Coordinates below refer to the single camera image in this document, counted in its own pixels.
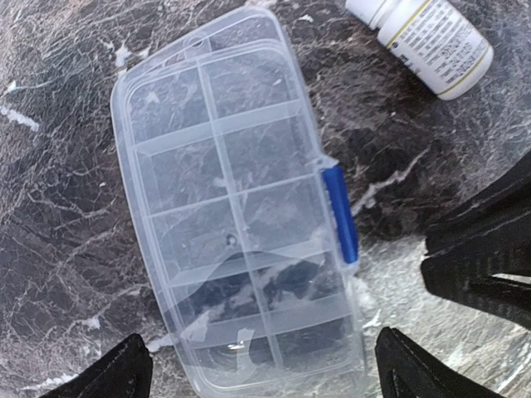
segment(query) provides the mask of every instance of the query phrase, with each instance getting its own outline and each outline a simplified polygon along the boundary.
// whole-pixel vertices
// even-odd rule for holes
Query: bottle label
[[[490,45],[446,0],[420,3],[394,36],[378,38],[434,93],[442,95],[475,70]]]

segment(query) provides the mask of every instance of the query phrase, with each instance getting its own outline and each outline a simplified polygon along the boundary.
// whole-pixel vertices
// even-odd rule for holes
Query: dark stone surface
[[[124,197],[110,91],[125,67],[244,2],[0,2],[0,397],[38,396],[132,332],[151,348],[167,341]],[[368,353],[390,324],[479,383],[529,396],[529,333],[430,296],[419,272],[426,226],[531,149],[529,2],[454,2],[495,56],[451,102],[333,2],[261,3],[285,25],[326,151],[347,172]],[[172,348],[153,365],[153,396],[195,396]],[[369,366],[374,377],[372,355]]]

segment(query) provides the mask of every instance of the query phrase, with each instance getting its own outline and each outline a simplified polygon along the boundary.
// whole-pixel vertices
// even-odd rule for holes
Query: blue latch
[[[358,233],[350,211],[343,169],[340,166],[327,168],[323,171],[323,179],[332,202],[343,258],[345,263],[353,264],[358,261]]]

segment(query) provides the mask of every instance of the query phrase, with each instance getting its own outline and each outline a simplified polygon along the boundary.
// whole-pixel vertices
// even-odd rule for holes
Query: pill bottle
[[[494,50],[446,0],[347,0],[345,7],[442,100],[453,100],[489,69]]]

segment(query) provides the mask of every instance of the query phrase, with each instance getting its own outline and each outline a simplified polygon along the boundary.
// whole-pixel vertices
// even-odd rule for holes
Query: black object
[[[531,153],[444,216],[426,246],[430,293],[531,329]]]
[[[376,359],[384,398],[502,398],[452,371],[397,329],[380,332]]]
[[[41,398],[148,398],[152,372],[144,341],[132,334],[74,380]]]

